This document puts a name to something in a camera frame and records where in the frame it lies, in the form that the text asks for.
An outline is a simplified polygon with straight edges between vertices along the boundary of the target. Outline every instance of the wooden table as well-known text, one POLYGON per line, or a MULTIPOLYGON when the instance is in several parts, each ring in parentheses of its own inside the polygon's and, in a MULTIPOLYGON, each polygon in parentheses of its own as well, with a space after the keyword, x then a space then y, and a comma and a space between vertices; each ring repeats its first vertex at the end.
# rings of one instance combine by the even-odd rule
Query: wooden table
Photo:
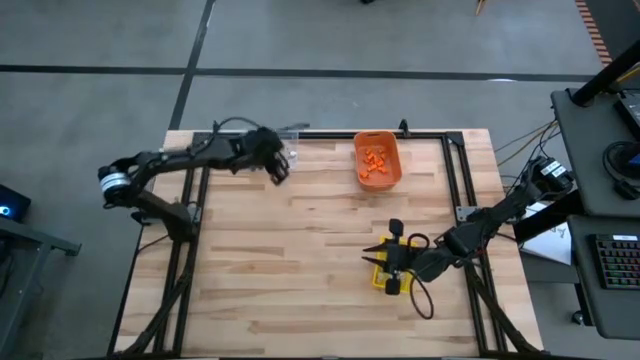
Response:
MULTIPOLYGON (((504 193, 489 133, 463 133, 478 202, 491 206, 504 193)), ((191 138, 191 131, 170 131, 165 148, 191 138)), ((405 234, 432 239, 455 223, 440 142, 398 140, 398 147, 404 176, 377 194, 359 188, 350 140, 300 140, 297 167, 279 187, 263 172, 212 171, 183 356, 477 355, 462 270, 450 268, 427 284, 435 316, 426 321, 408 295, 374 288, 373 266, 360 259, 363 248, 388 233, 391 217, 404 221, 405 234)), ((183 181, 184 173, 159 176, 154 193, 173 201, 183 181)), ((196 192, 194 186, 192 198, 196 192)), ((160 225, 145 229, 140 246, 164 233, 160 225)), ((170 248, 164 241, 138 256, 116 350, 130 345, 156 312, 170 248)), ((489 256, 501 306, 542 348, 516 244, 496 237, 489 256)), ((426 310, 426 299, 416 295, 426 310)), ((486 309, 484 318, 491 338, 486 309)))

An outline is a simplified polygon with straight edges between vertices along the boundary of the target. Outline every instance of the orange bowl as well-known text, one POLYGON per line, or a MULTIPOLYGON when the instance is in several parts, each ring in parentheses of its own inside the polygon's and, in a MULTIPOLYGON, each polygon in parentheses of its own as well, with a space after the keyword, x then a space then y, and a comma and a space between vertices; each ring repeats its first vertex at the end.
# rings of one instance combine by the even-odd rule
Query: orange bowl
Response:
POLYGON ((356 176, 365 191, 384 191, 394 187, 402 178, 400 155, 395 135, 390 131, 363 131, 353 138, 356 147, 356 176), (384 168, 368 171, 370 164, 366 162, 367 154, 385 155, 384 168))

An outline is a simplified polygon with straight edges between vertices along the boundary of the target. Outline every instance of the computer keyboard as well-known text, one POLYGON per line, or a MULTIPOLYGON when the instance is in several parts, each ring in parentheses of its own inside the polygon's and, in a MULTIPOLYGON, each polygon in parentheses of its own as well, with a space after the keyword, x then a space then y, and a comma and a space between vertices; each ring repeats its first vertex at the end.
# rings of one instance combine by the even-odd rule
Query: computer keyboard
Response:
POLYGON ((640 290, 638 237, 609 234, 592 234, 589 237, 602 288, 640 290))

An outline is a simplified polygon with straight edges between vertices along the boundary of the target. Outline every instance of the gray floor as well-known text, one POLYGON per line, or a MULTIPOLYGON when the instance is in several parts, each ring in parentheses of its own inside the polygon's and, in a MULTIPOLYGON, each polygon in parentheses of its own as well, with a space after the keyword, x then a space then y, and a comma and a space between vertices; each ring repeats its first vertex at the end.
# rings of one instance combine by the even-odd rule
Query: gray floor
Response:
MULTIPOLYGON (((204 0, 0 2, 0 64, 185 66, 204 0)), ((572 0, 218 0, 200 67, 589 74, 600 69, 572 0)), ((99 166, 162 143, 180 76, 0 73, 0 183, 34 199, 29 223, 84 244, 54 255, 18 344, 45 359, 104 354, 139 228, 105 211, 99 166)), ((489 128, 495 146, 553 120, 575 83, 196 77, 182 129, 243 115, 270 126, 489 128)), ((547 152, 566 163, 560 137, 547 152)), ((500 152, 504 159, 511 151, 500 152)), ((501 167, 517 175, 528 154, 501 167)), ((531 284, 545 347, 631 359, 640 343, 573 326, 570 285, 531 284)))

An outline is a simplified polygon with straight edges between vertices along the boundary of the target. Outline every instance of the white sticker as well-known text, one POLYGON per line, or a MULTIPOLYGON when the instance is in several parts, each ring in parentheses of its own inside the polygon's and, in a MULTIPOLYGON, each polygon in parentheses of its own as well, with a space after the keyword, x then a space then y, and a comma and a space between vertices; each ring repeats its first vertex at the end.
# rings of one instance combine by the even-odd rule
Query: white sticker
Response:
POLYGON ((638 237, 633 235, 613 235, 613 240, 638 241, 638 237))
POLYGON ((555 168, 557 168, 558 166, 560 166, 560 163, 554 161, 551 164, 547 165, 544 169, 540 170, 540 172, 542 173, 542 175, 547 175, 551 171, 555 170, 555 168))
POLYGON ((564 174, 567 171, 567 169, 564 168, 564 166, 560 166, 559 168, 555 169, 551 175, 553 175, 554 177, 558 177, 562 174, 564 174))

